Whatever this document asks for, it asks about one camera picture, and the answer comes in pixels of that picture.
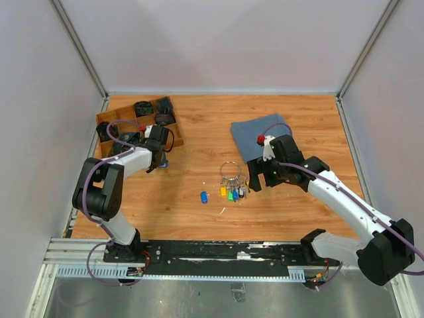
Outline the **large keyring with tagged keys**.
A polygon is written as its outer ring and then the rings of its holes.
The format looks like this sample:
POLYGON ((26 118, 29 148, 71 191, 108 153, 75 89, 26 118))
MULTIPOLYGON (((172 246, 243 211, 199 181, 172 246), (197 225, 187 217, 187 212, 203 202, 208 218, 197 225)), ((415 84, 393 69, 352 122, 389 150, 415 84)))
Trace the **large keyring with tagged keys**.
POLYGON ((242 169, 239 164, 233 161, 226 161, 219 168, 221 176, 220 195, 229 202, 237 202, 240 199, 246 199, 251 192, 250 179, 242 174, 242 169), (234 166, 236 172, 233 174, 226 173, 225 169, 229 166, 234 166))

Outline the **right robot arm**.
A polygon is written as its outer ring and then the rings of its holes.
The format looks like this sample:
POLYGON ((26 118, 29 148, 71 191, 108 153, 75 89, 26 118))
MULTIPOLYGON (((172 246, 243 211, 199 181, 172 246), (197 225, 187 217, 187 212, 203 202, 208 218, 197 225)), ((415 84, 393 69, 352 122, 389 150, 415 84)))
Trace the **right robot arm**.
POLYGON ((290 184, 310 193, 330 207, 356 233, 341 237, 315 229, 301 241, 300 256, 308 265, 322 259, 357 266, 372 283, 383 286, 412 265, 418 254, 413 227, 377 211, 347 188, 330 167, 316 156, 304 158, 292 136, 260 135, 262 156, 248 161, 249 187, 262 189, 259 176, 268 187, 290 184))

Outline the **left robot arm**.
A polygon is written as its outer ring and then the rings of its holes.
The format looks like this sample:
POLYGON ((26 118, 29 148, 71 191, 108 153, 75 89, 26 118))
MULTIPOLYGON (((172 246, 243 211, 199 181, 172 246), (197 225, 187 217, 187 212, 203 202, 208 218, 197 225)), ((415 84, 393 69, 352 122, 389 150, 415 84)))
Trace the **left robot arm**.
POLYGON ((166 127, 137 126, 139 131, 128 138, 117 138, 106 128, 108 137, 119 145, 112 155, 103 159, 88 158, 83 163, 74 194, 73 208, 99 225, 109 236, 109 256, 118 262, 136 262, 142 255, 139 231, 121 211, 125 178, 145 170, 151 173, 168 165, 168 136, 174 133, 166 127))

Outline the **key with dark blue tag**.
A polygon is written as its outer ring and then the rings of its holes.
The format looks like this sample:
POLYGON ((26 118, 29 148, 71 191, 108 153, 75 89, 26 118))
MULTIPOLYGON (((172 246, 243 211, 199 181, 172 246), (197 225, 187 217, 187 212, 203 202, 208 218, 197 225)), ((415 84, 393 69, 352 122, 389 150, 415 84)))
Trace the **key with dark blue tag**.
POLYGON ((209 194, 206 191, 200 193, 200 199, 202 204, 207 204, 209 201, 209 194))

